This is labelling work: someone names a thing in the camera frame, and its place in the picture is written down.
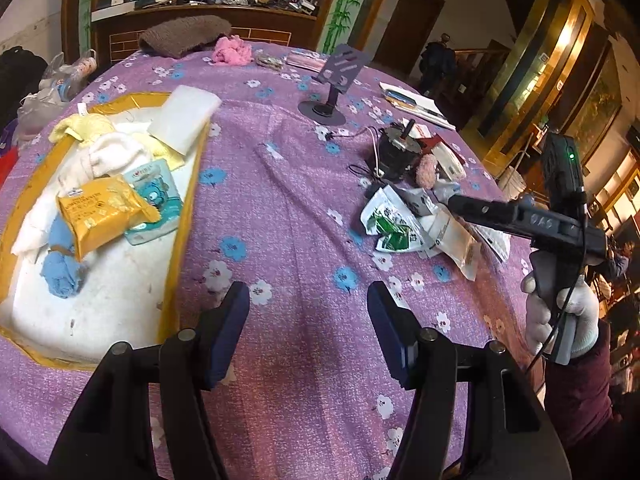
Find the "yellow towel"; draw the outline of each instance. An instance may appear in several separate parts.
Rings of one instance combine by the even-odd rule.
[[[154,160],[164,158],[169,166],[169,170],[177,170],[184,166],[184,157],[155,137],[147,133],[131,134],[131,137],[148,149]]]
[[[91,146],[98,137],[115,131],[109,118],[100,114],[82,116],[73,114],[62,119],[49,134],[49,142],[56,143],[65,135],[71,135],[80,141],[80,147]]]

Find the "floral tablecloth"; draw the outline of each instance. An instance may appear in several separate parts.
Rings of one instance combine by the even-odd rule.
[[[289,51],[255,43],[257,50],[276,56]],[[498,338],[524,364],[519,282],[529,270],[528,244],[513,238],[505,264],[483,248],[474,282],[444,255],[427,260],[374,252],[375,240],[358,220],[368,183],[347,168],[362,164],[370,137],[327,140],[326,129],[300,115],[301,100],[326,98],[327,87],[312,73],[289,66],[276,73],[253,63],[219,66],[209,56],[199,52],[176,61],[133,54],[92,83],[66,114],[76,102],[104,103],[126,92],[171,91],[181,84],[223,100],[202,157],[177,301],[183,325],[193,326],[233,280],[251,291],[232,368],[204,394],[229,477],[384,478],[412,393],[386,369],[367,315],[369,283],[385,281],[424,326],[475,346]],[[402,86],[366,68],[340,96],[348,132],[401,119],[382,98],[380,80]],[[0,228],[50,149],[50,128],[24,152],[0,191]],[[430,128],[468,161],[465,194],[502,197],[456,132]],[[0,426],[46,461],[87,379],[86,373],[41,367],[0,340]],[[170,478],[156,388],[150,399],[159,473]],[[460,387],[449,462],[462,451],[465,412]]]

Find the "pink fuzzy object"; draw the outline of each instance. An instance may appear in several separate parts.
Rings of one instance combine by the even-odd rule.
[[[424,189],[433,189],[436,183],[437,164],[438,161],[433,153],[428,153],[421,158],[420,164],[415,170],[415,181],[418,183],[418,186]]]
[[[252,62],[251,45],[239,36],[230,38],[223,36],[216,42],[211,60],[214,63],[224,63],[231,66],[244,66]]]

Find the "yellow package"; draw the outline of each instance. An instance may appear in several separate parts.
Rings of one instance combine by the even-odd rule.
[[[148,204],[121,175],[98,178],[58,197],[58,209],[76,241],[76,260],[142,222],[159,222]]]

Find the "brown pillow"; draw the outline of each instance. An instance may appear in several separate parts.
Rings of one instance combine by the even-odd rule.
[[[145,52],[180,59],[190,52],[213,47],[221,36],[231,34],[231,23],[218,16],[188,16],[164,22],[140,34],[138,44]]]

